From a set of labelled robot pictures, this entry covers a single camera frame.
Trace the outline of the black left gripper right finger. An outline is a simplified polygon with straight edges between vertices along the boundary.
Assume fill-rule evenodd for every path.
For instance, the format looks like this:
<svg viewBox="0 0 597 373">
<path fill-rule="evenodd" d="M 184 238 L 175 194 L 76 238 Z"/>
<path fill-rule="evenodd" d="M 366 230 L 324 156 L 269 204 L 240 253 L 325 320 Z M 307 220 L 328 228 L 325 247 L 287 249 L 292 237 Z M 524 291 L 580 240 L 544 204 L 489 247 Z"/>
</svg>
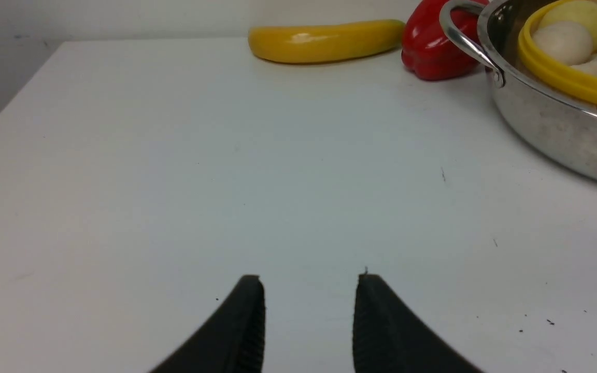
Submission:
<svg viewBox="0 0 597 373">
<path fill-rule="evenodd" d="M 377 274 L 360 274 L 352 328 L 356 372 L 480 372 Z"/>
</svg>

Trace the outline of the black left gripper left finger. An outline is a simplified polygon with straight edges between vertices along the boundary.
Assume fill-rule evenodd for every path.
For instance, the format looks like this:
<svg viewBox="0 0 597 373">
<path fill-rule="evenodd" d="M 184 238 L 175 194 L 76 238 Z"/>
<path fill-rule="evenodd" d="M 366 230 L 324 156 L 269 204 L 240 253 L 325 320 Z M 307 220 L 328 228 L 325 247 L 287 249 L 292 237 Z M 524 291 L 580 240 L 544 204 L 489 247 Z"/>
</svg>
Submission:
<svg viewBox="0 0 597 373">
<path fill-rule="evenodd" d="M 261 372 L 266 304 L 257 275 L 244 275 L 220 307 L 153 372 Z"/>
</svg>

